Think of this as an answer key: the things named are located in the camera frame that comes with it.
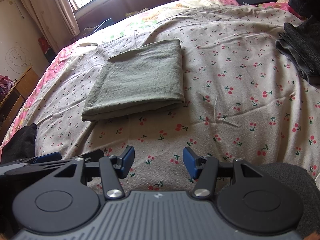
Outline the blue item by window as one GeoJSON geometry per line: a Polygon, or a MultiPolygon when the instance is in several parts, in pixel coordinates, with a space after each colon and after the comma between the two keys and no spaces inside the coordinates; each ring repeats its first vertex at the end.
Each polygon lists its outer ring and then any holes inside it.
{"type": "Polygon", "coordinates": [[[93,33],[96,33],[99,30],[105,29],[106,27],[109,27],[113,24],[114,24],[114,22],[113,22],[112,18],[104,20],[101,24],[99,24],[98,26],[95,27],[93,33]]]}

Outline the left beige curtain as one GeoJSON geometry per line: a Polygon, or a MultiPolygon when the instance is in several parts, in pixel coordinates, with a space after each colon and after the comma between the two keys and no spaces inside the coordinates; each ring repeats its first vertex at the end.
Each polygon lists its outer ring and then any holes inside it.
{"type": "Polygon", "coordinates": [[[43,36],[58,53],[80,33],[69,0],[21,0],[43,36]]]}

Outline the green pants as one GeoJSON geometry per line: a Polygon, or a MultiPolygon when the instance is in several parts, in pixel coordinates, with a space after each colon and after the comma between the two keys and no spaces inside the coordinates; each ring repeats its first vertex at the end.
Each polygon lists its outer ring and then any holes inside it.
{"type": "Polygon", "coordinates": [[[81,114],[98,121],[175,107],[185,101],[178,39],[162,40],[108,59],[81,114]]]}

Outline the wooden side table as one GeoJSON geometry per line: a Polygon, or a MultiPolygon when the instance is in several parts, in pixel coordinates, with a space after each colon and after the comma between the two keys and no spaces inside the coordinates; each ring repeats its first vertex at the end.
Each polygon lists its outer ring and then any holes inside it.
{"type": "Polygon", "coordinates": [[[33,92],[39,79],[32,66],[29,66],[1,101],[1,142],[19,110],[33,92]]]}

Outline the black garment at edge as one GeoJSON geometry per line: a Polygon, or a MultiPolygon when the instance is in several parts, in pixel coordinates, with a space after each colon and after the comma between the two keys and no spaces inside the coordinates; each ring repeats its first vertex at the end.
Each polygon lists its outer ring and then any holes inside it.
{"type": "Polygon", "coordinates": [[[36,124],[24,126],[19,129],[3,147],[1,164],[10,163],[18,159],[35,157],[36,136],[36,124]]]}

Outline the black clothes pile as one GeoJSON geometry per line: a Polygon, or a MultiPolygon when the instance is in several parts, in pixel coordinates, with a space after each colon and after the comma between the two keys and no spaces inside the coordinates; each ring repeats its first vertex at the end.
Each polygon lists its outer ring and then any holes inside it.
{"type": "Polygon", "coordinates": [[[284,23],[275,46],[301,78],[319,87],[319,0],[289,0],[289,6],[306,20],[297,27],[284,23]]]}

